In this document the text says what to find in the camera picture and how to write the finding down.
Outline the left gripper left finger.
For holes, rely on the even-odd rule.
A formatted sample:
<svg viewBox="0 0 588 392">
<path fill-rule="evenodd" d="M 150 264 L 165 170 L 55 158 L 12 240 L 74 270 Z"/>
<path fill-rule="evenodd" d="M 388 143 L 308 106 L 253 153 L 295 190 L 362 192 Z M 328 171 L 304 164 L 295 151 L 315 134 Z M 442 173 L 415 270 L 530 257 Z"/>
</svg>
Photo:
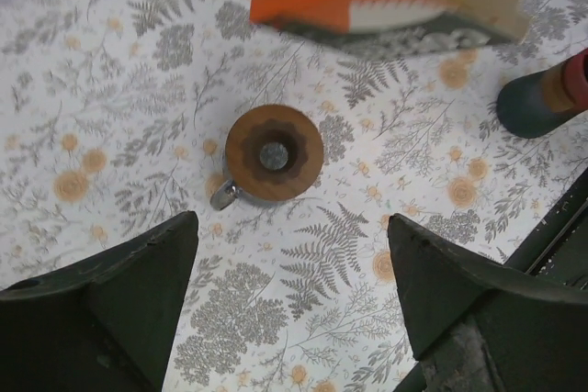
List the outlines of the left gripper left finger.
<svg viewBox="0 0 588 392">
<path fill-rule="evenodd" d="M 162 390 L 197 249 L 185 211 L 2 290 L 2 390 Z"/>
</svg>

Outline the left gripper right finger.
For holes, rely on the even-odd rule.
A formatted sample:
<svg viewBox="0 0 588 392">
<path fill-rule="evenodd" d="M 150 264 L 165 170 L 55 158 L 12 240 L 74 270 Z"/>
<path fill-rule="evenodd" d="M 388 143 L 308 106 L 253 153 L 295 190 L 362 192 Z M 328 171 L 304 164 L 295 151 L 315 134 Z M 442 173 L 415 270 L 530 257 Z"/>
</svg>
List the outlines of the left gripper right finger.
<svg viewBox="0 0 588 392">
<path fill-rule="evenodd" d="M 587 261 L 557 254 L 537 275 L 501 265 L 403 215 L 391 262 L 428 391 L 584 391 Z"/>
</svg>

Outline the grey glass carafe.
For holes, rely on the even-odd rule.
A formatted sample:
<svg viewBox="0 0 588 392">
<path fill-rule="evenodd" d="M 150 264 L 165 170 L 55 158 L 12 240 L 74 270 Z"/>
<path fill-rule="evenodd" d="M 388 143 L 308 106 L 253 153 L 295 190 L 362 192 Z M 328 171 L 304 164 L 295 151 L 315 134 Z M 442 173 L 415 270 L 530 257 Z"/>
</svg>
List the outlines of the grey glass carafe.
<svg viewBox="0 0 588 392">
<path fill-rule="evenodd" d="M 253 196 L 245 192 L 232 179 L 229 179 L 213 193 L 209 202 L 213 209 L 222 211 L 237 200 L 244 200 L 250 204 L 255 202 Z"/>
</svg>

